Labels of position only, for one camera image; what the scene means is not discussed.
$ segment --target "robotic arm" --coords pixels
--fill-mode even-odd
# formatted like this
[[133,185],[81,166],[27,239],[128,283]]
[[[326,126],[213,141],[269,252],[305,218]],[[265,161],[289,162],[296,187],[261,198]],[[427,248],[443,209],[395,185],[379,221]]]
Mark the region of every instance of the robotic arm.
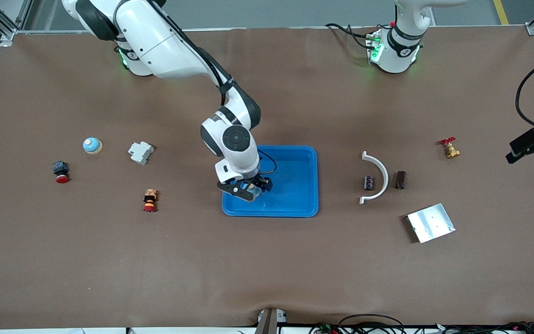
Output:
[[429,7],[452,7],[467,0],[394,0],[395,22],[367,36],[371,63],[401,73],[415,61],[420,42],[430,27]]
[[272,183],[259,173],[259,154],[250,130],[261,109],[230,74],[197,47],[161,6],[165,0],[62,0],[67,13],[91,34],[115,41],[127,68],[138,76],[163,79],[207,76],[222,103],[201,125],[201,138],[216,156],[218,188],[246,201],[269,192]]

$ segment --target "wire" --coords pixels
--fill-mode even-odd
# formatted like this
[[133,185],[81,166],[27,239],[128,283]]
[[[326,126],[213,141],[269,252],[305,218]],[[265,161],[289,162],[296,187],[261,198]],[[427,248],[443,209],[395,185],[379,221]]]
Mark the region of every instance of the wire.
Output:
[[525,83],[527,82],[528,78],[530,78],[532,76],[532,74],[534,74],[534,69],[532,69],[526,76],[525,78],[523,79],[523,81],[521,82],[521,84],[519,85],[519,88],[517,89],[516,91],[516,99],[515,99],[515,107],[516,107],[516,112],[519,114],[519,116],[525,120],[527,123],[529,123],[530,125],[534,126],[534,122],[531,121],[527,116],[525,116],[525,114],[523,114],[523,112],[521,111],[521,106],[520,106],[520,101],[521,101],[521,91],[523,89],[523,86],[525,85]]
[[364,49],[374,50],[374,47],[373,47],[373,46],[368,46],[368,45],[366,45],[366,44],[362,44],[362,43],[360,43],[360,41],[358,40],[358,38],[356,38],[356,34],[354,34],[354,30],[351,29],[351,26],[350,26],[350,25],[347,25],[347,28],[350,30],[351,36],[354,38],[354,41],[356,41],[356,43],[358,43],[358,45],[360,45],[361,47],[364,47]]
[[361,47],[364,47],[364,49],[374,50],[374,47],[360,43],[358,38],[366,38],[366,35],[356,34],[354,30],[352,30],[351,25],[347,25],[347,29],[345,29],[342,26],[338,25],[337,23],[328,23],[325,25],[325,27],[339,28],[339,30],[341,30],[342,32],[345,32],[346,34],[350,34],[354,38],[354,41],[356,41],[356,43],[358,43],[358,45],[360,45]]
[[308,331],[308,334],[312,334],[312,331],[317,328],[320,324],[315,324],[314,326],[312,326],[312,328],[310,328],[310,330]]
[[[346,30],[345,28],[343,28],[342,26],[338,25],[337,23],[328,23],[325,25],[325,27],[335,27],[335,28],[339,28],[339,30],[341,30],[342,32],[345,32],[346,34],[352,34],[352,32],[350,32],[349,30]],[[362,35],[362,34],[353,34],[354,36],[356,37],[359,37],[359,38],[366,38],[366,35]]]
[[449,331],[451,331],[450,334],[493,334],[493,332],[496,331],[507,334],[509,330],[519,330],[525,332],[525,334],[534,334],[534,322],[514,322],[496,328],[488,326],[471,326],[463,329],[458,326],[446,326],[441,334],[448,334]]
[[397,319],[393,318],[393,317],[389,317],[388,315],[377,315],[376,313],[363,313],[361,315],[348,315],[347,317],[341,319],[339,321],[339,323],[337,324],[337,326],[341,326],[341,324],[344,322],[344,321],[347,321],[349,319],[352,319],[352,318],[362,318],[362,317],[378,317],[378,318],[385,318],[385,319],[390,319],[396,323],[398,323],[400,325],[400,327],[402,328],[402,331],[405,332],[405,325],[403,325],[403,323],[401,321],[398,321]]
[[271,160],[273,162],[273,169],[271,169],[271,171],[266,171],[266,172],[259,172],[259,174],[262,174],[262,175],[266,175],[266,174],[271,174],[271,173],[274,173],[276,170],[277,170],[277,162],[275,162],[275,159],[274,158],[271,158],[271,156],[269,154],[266,154],[265,152],[259,150],[257,148],[257,151],[261,154],[263,154],[264,156],[266,156],[267,158],[269,158],[269,160]]

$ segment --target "black cable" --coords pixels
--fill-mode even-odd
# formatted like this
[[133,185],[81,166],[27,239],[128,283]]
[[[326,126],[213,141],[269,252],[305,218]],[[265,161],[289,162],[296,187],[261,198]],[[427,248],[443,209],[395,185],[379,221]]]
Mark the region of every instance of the black cable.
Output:
[[379,329],[379,330],[382,330],[383,332],[385,332],[386,334],[390,334],[390,332],[388,332],[388,330],[386,330],[385,328],[375,328],[375,329]]
[[367,331],[367,333],[372,332],[373,330],[376,330],[376,329],[383,330],[384,332],[386,332],[385,328],[388,328],[392,330],[393,334],[396,334],[396,332],[394,331],[395,329],[400,330],[402,334],[406,334],[405,328],[403,327],[403,325],[401,326],[388,325],[386,323],[382,323],[379,321],[365,321],[362,323],[358,323],[358,325],[354,325],[354,326],[361,327],[361,328],[365,328],[365,327],[372,328],[371,330]]
[[[154,8],[156,13],[158,13],[158,15],[160,15],[162,17],[162,19],[164,19],[164,21],[166,21],[166,23],[168,23],[170,26],[172,26],[172,28],[174,28],[174,31],[176,31],[176,33],[180,36],[180,38],[185,40],[185,42],[187,42],[191,46],[191,48],[193,48],[193,50],[195,50],[195,52],[197,52],[197,54],[201,57],[201,59],[203,59],[203,61],[205,61],[207,66],[210,68],[211,72],[216,77],[216,81],[218,82],[218,87],[221,87],[222,85],[224,85],[224,82],[222,81],[222,78],[220,77],[220,74],[218,74],[218,71],[216,70],[216,66],[214,66],[214,64],[209,59],[207,59],[207,57],[205,55],[203,55],[203,53],[201,53],[201,51],[199,50],[199,47],[197,47],[197,45],[195,45],[195,43],[193,43],[193,41],[190,40],[189,36],[187,36],[184,33],[184,31],[176,24],[176,22],[174,22],[172,17],[170,17],[170,15],[165,13],[162,10],[162,8],[160,8],[159,5],[155,1],[148,0],[148,3],[150,3],[150,5]],[[224,105],[225,99],[226,99],[226,96],[225,96],[225,93],[224,93],[224,94],[222,94],[221,105]]]
[[358,38],[356,38],[356,34],[354,34],[354,30],[351,29],[350,25],[347,25],[347,28],[350,30],[351,36],[354,38],[354,41],[356,41],[356,43],[358,43],[358,45],[360,45],[361,47],[364,47],[364,49],[374,50],[373,46],[368,46],[368,45],[362,44],[362,43],[360,43],[360,41],[358,41]]
[[[394,6],[394,23],[397,24],[397,5]],[[383,28],[386,30],[391,30],[392,27],[390,25],[376,25],[378,28]]]
[[320,324],[315,324],[314,326],[312,326],[312,328],[310,328],[310,330],[308,331],[308,334],[312,334],[312,331],[317,328]]
[[275,162],[275,159],[274,159],[274,158],[271,158],[271,156],[270,156],[269,154],[266,154],[265,152],[259,150],[258,148],[257,148],[257,151],[258,151],[260,154],[263,154],[264,156],[266,156],[267,158],[269,158],[269,160],[271,160],[271,162],[273,162],[273,169],[271,169],[271,171],[259,172],[259,174],[261,174],[261,175],[266,175],[266,174],[274,173],[274,172],[277,170],[277,162]]
[[[325,25],[325,27],[339,28],[339,30],[341,30],[342,32],[345,32],[346,34],[352,35],[351,32],[349,32],[348,30],[346,30],[342,26],[338,25],[337,23],[328,23],[328,24]],[[353,34],[353,35],[356,36],[356,37],[359,37],[359,38],[366,38],[366,35],[362,35],[362,34]]]
[[460,328],[458,326],[446,326],[442,334],[493,334],[493,332],[503,332],[508,334],[509,330],[521,330],[525,334],[534,334],[534,323],[508,323],[506,325],[490,328],[487,326],[471,326],[468,328]]
[[339,329],[341,329],[341,332],[345,332],[345,334],[356,334],[357,333],[357,331],[355,329],[353,329],[353,328],[350,328],[351,330],[353,330],[352,333],[350,333],[349,330],[347,330],[347,329],[345,329],[343,327],[340,327]]
[[388,315],[377,315],[376,313],[363,313],[363,314],[360,314],[360,315],[348,315],[347,317],[341,319],[339,321],[339,323],[337,324],[337,326],[341,326],[341,324],[346,320],[349,320],[349,319],[352,319],[352,318],[358,318],[358,317],[378,317],[378,318],[390,319],[390,320],[398,323],[399,326],[402,329],[402,332],[405,332],[405,325],[403,325],[403,323],[401,321],[398,321],[397,319],[395,319],[393,317],[389,317]]
[[521,111],[521,106],[520,106],[520,101],[521,101],[521,91],[523,89],[523,86],[525,85],[525,83],[527,82],[528,78],[530,78],[532,76],[532,74],[534,74],[534,69],[532,69],[526,76],[525,78],[523,79],[523,81],[521,82],[521,84],[519,85],[519,88],[517,89],[516,91],[516,98],[515,98],[515,107],[516,107],[516,112],[519,114],[519,116],[525,120],[527,123],[529,123],[530,125],[534,126],[534,122],[531,121],[527,116],[525,116],[525,114],[523,114],[523,112]]

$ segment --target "capacitor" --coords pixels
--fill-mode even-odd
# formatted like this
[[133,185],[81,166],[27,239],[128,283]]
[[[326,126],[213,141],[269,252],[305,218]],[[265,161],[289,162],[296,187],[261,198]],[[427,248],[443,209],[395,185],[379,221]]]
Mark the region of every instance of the capacitor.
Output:
[[407,173],[404,171],[398,171],[397,172],[397,182],[395,183],[394,187],[397,189],[405,189],[405,177],[407,176]]
[[365,190],[374,190],[375,189],[375,178],[367,175],[364,178],[364,189]]

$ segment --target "red button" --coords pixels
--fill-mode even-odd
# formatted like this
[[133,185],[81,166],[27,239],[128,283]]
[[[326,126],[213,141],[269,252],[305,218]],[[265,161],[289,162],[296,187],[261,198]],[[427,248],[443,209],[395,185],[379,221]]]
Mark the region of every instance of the red button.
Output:
[[70,181],[70,178],[66,177],[65,175],[60,175],[57,177],[57,183],[67,183]]

